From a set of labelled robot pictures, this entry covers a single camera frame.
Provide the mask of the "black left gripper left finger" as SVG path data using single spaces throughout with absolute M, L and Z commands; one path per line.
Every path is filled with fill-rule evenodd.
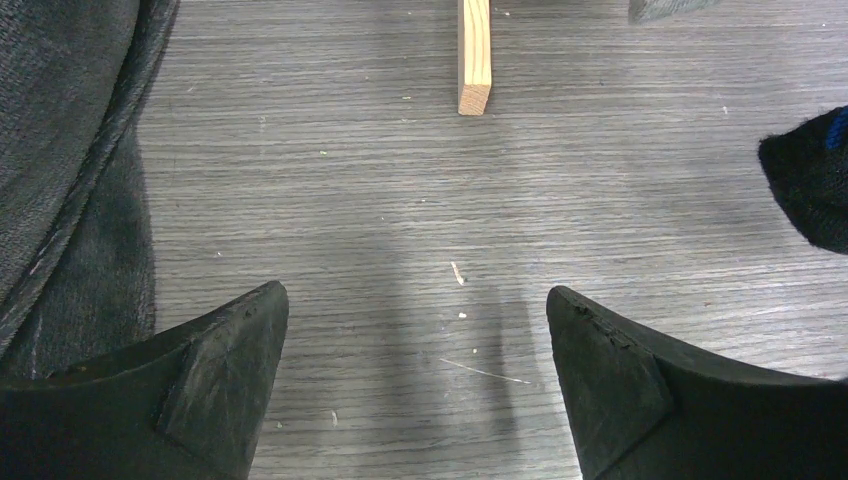
M 286 336 L 271 281 L 145 341 L 1 383 L 5 479 L 244 479 Z

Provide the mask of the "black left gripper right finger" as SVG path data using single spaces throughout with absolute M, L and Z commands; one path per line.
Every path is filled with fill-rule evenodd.
M 843 479 L 847 384 L 729 359 L 563 286 L 553 360 L 587 479 Z

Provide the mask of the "navy black white sock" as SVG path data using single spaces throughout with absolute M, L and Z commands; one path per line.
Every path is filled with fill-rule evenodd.
M 847 253 L 847 108 L 764 138 L 758 158 L 777 205 L 814 247 Z

